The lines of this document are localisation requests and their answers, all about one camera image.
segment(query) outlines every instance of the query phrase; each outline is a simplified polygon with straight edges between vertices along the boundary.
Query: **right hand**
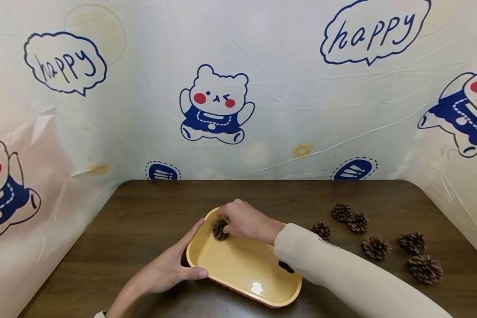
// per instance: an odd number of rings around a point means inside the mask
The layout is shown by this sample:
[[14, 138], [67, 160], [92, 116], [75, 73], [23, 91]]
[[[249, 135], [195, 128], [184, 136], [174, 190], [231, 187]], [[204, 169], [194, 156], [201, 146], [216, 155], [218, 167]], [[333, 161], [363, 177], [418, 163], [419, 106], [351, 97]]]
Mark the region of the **right hand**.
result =
[[236, 199], [223, 205], [217, 211], [217, 216], [225, 215], [230, 224], [224, 227], [224, 232], [231, 235], [262, 241], [273, 245], [276, 237], [285, 227], [277, 220], [267, 217], [262, 212], [251, 207], [248, 202]]

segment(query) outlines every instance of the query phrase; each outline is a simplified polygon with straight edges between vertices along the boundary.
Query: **dark brown table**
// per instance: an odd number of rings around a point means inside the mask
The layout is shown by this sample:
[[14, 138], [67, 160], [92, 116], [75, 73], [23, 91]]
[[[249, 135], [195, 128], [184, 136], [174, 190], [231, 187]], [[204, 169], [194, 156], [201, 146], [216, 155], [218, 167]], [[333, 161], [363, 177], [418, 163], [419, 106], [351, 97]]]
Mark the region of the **dark brown table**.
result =
[[[170, 247], [212, 208], [242, 198], [266, 215], [311, 227], [331, 227], [330, 242], [366, 258], [367, 235], [389, 240], [392, 254], [377, 262], [418, 288], [455, 318], [477, 317], [477, 251], [415, 185], [405, 181], [129, 181], [122, 184], [40, 291], [22, 318], [93, 318], [150, 260]], [[356, 235], [334, 221], [337, 202], [369, 215]], [[427, 237], [427, 253], [445, 274], [425, 286], [406, 270], [409, 255], [397, 244], [404, 231]], [[189, 282], [145, 299], [135, 317], [281, 318], [358, 317], [323, 287], [305, 281], [299, 298], [269, 309], [212, 281]]]

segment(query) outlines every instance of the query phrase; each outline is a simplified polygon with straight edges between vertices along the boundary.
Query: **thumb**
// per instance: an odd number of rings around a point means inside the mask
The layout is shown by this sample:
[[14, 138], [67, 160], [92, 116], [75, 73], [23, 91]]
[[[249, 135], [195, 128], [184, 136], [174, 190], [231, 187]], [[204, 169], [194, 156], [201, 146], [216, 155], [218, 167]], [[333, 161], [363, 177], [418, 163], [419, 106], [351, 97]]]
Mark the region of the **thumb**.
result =
[[187, 268], [181, 275], [182, 280], [199, 280], [207, 277], [208, 272], [201, 267]]

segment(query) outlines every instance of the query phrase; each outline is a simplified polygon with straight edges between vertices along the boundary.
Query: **cream long sleeve shirt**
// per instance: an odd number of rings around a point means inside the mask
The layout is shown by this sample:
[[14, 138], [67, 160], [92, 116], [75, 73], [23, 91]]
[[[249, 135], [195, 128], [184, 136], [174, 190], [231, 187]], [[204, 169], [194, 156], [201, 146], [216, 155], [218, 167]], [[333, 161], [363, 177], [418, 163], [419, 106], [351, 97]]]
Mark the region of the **cream long sleeve shirt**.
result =
[[[327, 288], [362, 317], [452, 318], [401, 279], [320, 240], [318, 235], [298, 225], [288, 224], [278, 234], [274, 253], [308, 281]], [[105, 318], [105, 315], [100, 312], [95, 318]]]

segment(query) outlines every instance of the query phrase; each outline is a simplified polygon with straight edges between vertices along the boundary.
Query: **printed backdrop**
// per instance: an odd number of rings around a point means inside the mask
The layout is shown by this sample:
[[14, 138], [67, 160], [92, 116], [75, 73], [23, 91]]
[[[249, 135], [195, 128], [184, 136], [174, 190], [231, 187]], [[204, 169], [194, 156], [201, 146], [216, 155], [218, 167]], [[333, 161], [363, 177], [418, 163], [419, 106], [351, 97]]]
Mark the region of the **printed backdrop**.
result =
[[477, 248], [477, 0], [0, 0], [0, 317], [145, 178], [400, 178]]

